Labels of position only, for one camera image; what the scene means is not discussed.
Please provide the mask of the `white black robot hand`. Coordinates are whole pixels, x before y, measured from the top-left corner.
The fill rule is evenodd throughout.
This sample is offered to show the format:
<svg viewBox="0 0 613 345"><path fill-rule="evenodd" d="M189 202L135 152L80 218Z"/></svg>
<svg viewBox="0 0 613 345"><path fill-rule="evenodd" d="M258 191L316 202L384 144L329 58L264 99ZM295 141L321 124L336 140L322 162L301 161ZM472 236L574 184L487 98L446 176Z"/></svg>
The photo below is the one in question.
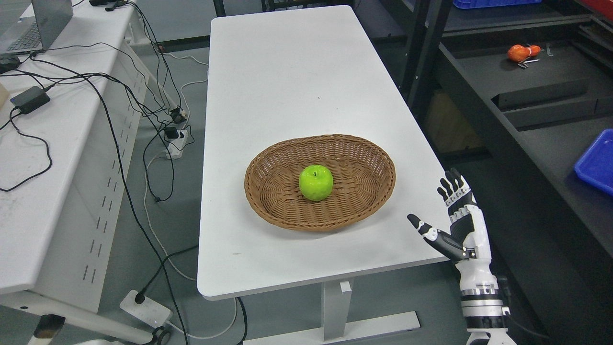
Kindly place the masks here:
<svg viewBox="0 0 613 345"><path fill-rule="evenodd" d="M437 188L447 207L451 222L449 232L436 229L414 214L407 218L425 242L454 263L460 272L460 289L499 289L497 278L490 271L492 254L484 214L466 179L452 168L445 172Z"/></svg>

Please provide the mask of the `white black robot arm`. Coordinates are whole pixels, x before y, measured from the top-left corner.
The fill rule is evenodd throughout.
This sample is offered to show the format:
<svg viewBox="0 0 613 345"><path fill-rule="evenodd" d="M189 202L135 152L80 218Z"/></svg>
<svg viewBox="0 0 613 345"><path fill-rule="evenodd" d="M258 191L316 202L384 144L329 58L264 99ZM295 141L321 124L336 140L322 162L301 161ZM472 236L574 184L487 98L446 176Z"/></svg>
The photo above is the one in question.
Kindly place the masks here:
<svg viewBox="0 0 613 345"><path fill-rule="evenodd" d="M467 345L515 345L508 335L511 313L507 304L511 296L508 279L498 278L498 285L483 285L461 290L462 313L469 339Z"/></svg>

